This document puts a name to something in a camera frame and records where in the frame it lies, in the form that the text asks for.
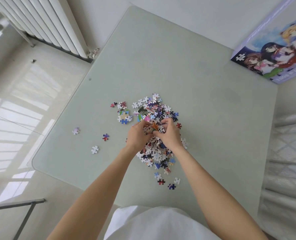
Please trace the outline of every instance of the floor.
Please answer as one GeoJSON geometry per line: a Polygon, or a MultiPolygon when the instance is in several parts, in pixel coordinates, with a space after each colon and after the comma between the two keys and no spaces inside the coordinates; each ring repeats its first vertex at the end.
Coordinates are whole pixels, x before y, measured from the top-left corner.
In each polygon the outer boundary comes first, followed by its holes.
{"type": "MultiPolygon", "coordinates": [[[[0,72],[0,203],[45,198],[20,239],[45,239],[82,193],[34,171],[31,159],[91,64],[48,45],[26,42],[0,72]]],[[[0,239],[14,237],[29,206],[0,210],[0,239]]]]}

